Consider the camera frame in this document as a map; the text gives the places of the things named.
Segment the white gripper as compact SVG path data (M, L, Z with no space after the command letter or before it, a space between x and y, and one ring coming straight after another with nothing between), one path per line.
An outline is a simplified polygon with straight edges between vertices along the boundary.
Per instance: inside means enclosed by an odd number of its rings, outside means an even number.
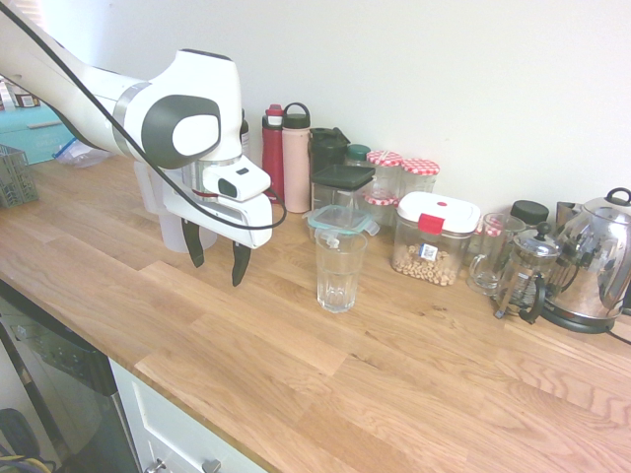
M173 190L167 188L163 202L167 210L182 217L182 235L193 265L198 268L205 261L200 228L233 240L234 265L232 284L237 287L243 280L249 265L251 249L266 244L272 237L272 206L262 194L244 202L218 196L202 202L189 193L189 197L214 219L196 210Z

